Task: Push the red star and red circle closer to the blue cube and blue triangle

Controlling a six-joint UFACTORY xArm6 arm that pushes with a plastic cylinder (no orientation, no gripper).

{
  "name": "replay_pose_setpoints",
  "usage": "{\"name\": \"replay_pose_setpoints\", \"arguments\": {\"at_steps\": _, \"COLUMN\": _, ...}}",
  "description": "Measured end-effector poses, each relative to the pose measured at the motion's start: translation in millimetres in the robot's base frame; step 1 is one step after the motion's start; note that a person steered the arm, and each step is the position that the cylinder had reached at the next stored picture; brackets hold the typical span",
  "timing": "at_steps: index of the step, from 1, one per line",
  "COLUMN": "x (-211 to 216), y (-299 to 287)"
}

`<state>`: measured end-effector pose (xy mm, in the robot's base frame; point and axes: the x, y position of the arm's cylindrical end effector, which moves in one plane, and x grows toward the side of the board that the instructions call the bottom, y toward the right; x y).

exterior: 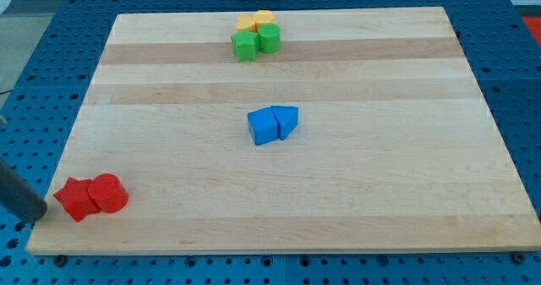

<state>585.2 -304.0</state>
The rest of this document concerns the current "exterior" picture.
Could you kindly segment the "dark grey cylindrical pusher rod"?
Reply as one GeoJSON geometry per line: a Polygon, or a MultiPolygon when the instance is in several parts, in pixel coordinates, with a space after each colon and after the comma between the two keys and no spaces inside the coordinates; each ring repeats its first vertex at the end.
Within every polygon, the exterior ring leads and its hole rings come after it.
{"type": "Polygon", "coordinates": [[[1,204],[26,223],[39,221],[47,211],[45,200],[4,160],[1,160],[1,204]]]}

